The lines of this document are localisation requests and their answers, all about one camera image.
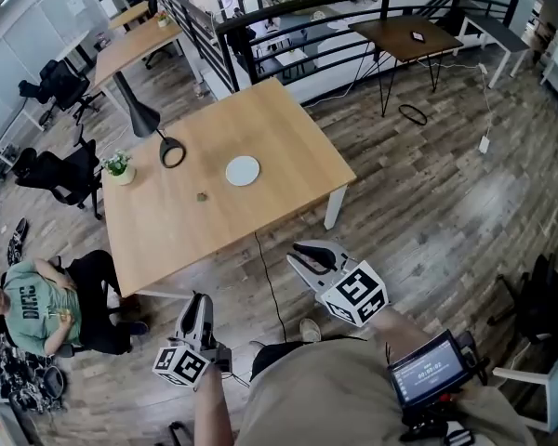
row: railing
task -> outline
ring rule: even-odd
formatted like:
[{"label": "railing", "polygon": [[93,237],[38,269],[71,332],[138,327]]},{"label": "railing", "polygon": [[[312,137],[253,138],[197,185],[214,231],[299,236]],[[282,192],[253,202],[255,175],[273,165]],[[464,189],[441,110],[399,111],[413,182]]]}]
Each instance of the railing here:
[{"label": "railing", "polygon": [[[372,18],[375,17],[384,20],[396,15],[418,14],[427,20],[438,21],[445,16],[443,13],[448,14],[448,16],[450,16],[451,13],[462,16],[462,12],[489,15],[501,20],[508,27],[518,4],[518,0],[511,0],[509,3],[495,0],[430,0],[424,5],[396,5],[397,0],[374,0],[376,4],[365,10],[325,16],[319,20],[306,21],[305,23],[267,33],[250,40],[246,29],[259,22],[290,15],[301,10],[311,10],[313,8],[326,7],[341,2],[359,0],[292,0],[248,13],[242,17],[229,19],[221,24],[214,21],[211,15],[195,7],[188,0],[160,1],[184,32],[186,32],[186,35],[198,49],[201,58],[209,63],[230,92],[237,92],[241,88],[238,84],[238,78],[236,78],[236,72],[238,71],[245,71],[249,78],[249,83],[254,85],[259,81],[274,77],[280,73],[285,74],[285,72],[293,68],[303,68],[304,64],[314,63],[322,57],[344,50],[354,49],[356,51],[356,54],[345,56],[342,59],[324,65],[315,64],[313,69],[305,71],[303,74],[299,74],[296,77],[289,79],[282,78],[284,85],[292,85],[297,81],[311,77],[319,72],[325,72],[340,65],[345,65],[352,61],[374,55],[377,52],[374,48],[369,49],[370,45],[368,41],[360,37],[356,39],[356,41],[351,41],[350,39],[350,42],[344,42],[343,45],[319,51],[315,54],[306,55],[304,59],[286,65],[279,65],[275,69],[266,70],[263,67],[264,61],[275,59],[294,49],[317,43],[320,44],[332,38],[339,38],[354,33],[354,31],[350,28],[337,30],[334,33],[321,34],[320,36],[307,39],[301,43],[290,44],[288,47],[277,47],[275,50],[268,49],[266,52],[263,52],[263,54],[257,54],[257,48],[260,48],[265,42],[277,38],[278,36],[297,33],[317,25],[324,25],[331,21],[344,20],[351,17],[364,17],[366,20],[372,20]],[[232,43],[232,53],[228,48],[228,41]],[[361,47],[358,48],[358,46],[364,45],[366,45],[365,49]],[[390,58],[391,55],[380,52],[379,65]],[[236,68],[238,64],[237,61],[239,61],[239,65],[242,68]]]}]

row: man sitting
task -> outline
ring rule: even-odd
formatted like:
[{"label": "man sitting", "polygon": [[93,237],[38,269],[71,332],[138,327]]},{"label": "man sitting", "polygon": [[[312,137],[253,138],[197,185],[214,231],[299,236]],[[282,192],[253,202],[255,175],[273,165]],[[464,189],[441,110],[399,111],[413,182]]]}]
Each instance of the man sitting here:
[{"label": "man sitting", "polygon": [[23,261],[10,267],[0,287],[0,316],[17,347],[35,355],[54,355],[62,344],[121,355],[131,350],[131,335],[149,328],[144,322],[112,325],[103,281],[120,295],[105,251],[75,259],[65,272],[43,259]]}]

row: white round plate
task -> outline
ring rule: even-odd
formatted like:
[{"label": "white round plate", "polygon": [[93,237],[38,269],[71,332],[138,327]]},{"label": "white round plate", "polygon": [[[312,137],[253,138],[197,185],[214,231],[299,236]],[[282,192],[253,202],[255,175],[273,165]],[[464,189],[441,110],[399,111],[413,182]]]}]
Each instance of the white round plate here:
[{"label": "white round plate", "polygon": [[227,164],[225,177],[232,185],[244,187],[256,180],[259,172],[260,165],[257,159],[249,155],[241,155]]}]

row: green t-shirt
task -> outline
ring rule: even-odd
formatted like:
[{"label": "green t-shirt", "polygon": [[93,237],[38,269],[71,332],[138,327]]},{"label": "green t-shirt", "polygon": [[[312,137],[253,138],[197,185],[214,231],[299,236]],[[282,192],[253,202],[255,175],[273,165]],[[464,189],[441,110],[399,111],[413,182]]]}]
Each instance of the green t-shirt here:
[{"label": "green t-shirt", "polygon": [[4,291],[10,297],[10,311],[5,316],[7,328],[17,347],[45,356],[44,344],[60,326],[60,317],[48,314],[58,314],[62,309],[68,309],[74,317],[66,343],[80,344],[78,296],[40,276],[32,261],[23,261],[8,270]]}]

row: hardwood floor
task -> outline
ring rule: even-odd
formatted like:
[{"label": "hardwood floor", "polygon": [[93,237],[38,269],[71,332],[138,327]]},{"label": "hardwood floor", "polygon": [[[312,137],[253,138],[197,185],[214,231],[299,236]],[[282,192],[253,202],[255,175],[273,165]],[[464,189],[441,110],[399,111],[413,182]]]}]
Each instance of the hardwood floor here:
[{"label": "hardwood floor", "polygon": [[[481,58],[493,71],[500,56],[488,48],[461,54],[458,61],[475,65]],[[453,61],[448,57],[444,64]],[[161,111],[164,125],[212,102],[194,96],[185,59],[162,59],[150,72],[138,64],[126,78],[139,100]],[[435,94],[427,69],[399,71],[385,118],[379,115],[376,80],[309,109],[358,179],[331,231],[324,229],[321,203],[259,233],[289,337],[297,337],[304,316],[315,319],[324,335],[351,331],[314,304],[286,263],[292,242],[325,238],[366,259],[386,282],[395,307],[430,333],[469,329],[493,364],[508,358],[512,322],[486,325],[510,302],[495,285],[496,275],[518,280],[539,253],[558,255],[558,101],[538,85],[538,71],[527,62],[515,79],[502,77],[487,95],[495,115],[486,155],[477,150],[488,118],[478,70],[443,69]],[[401,103],[424,111],[428,124],[407,121],[397,111]],[[140,143],[131,130],[123,133],[125,120],[107,99],[100,106],[99,114],[85,118],[86,138],[97,140],[98,153],[110,143],[106,153]],[[66,155],[73,150],[71,128],[71,120],[62,117],[33,146]],[[68,264],[92,249],[108,249],[106,224],[88,209],[61,205],[49,192],[17,187],[9,177],[0,185],[0,273],[22,216],[30,222],[27,257],[59,254]],[[213,297],[215,335],[233,349],[234,371],[244,379],[253,358],[248,341],[281,341],[254,237],[166,282]],[[183,301],[144,296],[140,303],[152,330],[131,354],[84,352],[60,361],[69,372],[68,411],[33,418],[45,444],[170,444],[167,425],[191,423],[192,391],[151,373]],[[225,391],[237,430],[248,392],[233,380],[225,381]]]}]

